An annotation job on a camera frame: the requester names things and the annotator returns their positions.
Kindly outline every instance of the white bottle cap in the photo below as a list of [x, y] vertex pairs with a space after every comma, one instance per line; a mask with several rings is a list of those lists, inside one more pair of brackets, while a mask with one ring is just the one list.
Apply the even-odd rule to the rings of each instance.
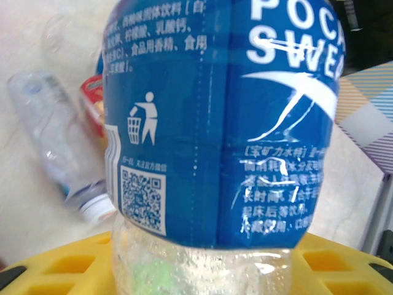
[[102, 194], [92, 198], [79, 211], [89, 223], [96, 224], [116, 213], [116, 208], [109, 200], [108, 195]]

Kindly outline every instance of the pocari sweat bottle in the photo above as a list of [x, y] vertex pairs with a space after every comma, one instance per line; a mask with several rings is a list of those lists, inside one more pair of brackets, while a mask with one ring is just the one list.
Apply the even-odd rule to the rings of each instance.
[[288, 294], [344, 65], [330, 4], [122, 0], [103, 47], [119, 294]]

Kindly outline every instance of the bottle label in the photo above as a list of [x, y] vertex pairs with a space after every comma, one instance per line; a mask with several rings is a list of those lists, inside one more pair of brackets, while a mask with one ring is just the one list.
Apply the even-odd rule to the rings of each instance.
[[112, 201], [181, 245], [294, 247], [344, 47], [324, 0], [120, 1], [103, 49]]

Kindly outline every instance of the pocari sweat logo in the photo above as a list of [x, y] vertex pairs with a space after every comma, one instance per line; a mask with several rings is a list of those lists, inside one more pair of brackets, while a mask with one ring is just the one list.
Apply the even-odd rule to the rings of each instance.
[[[265, 14], [278, 16], [279, 14], [274, 10], [279, 4], [280, 0], [251, 0], [251, 20], [261, 22]], [[243, 77], [274, 81], [295, 90], [298, 99], [292, 98], [282, 113], [282, 119], [304, 95], [334, 120], [337, 94], [323, 82], [324, 79], [321, 79], [320, 75], [322, 72], [325, 79], [330, 78], [337, 81], [343, 72], [344, 54], [338, 55], [338, 46], [342, 46], [342, 51], [345, 52], [341, 24], [327, 7], [321, 7], [315, 12], [308, 0], [288, 0], [286, 1], [286, 11], [287, 15], [279, 17], [287, 17], [297, 30], [286, 29], [285, 39], [280, 41], [274, 27], [257, 25], [249, 32], [249, 42], [257, 50], [247, 50], [246, 55], [253, 63], [267, 65], [274, 62], [276, 52], [282, 50], [286, 52], [289, 67], [297, 71], [264, 71], [249, 73]], [[319, 24], [323, 33], [321, 38], [316, 39], [315, 36], [306, 33], [299, 35], [299, 30], [307, 31], [315, 25], [315, 22]], [[331, 42], [334, 40], [337, 40], [336, 45]], [[308, 72], [298, 70], [304, 63]], [[249, 141], [258, 141], [262, 138], [263, 135]]]

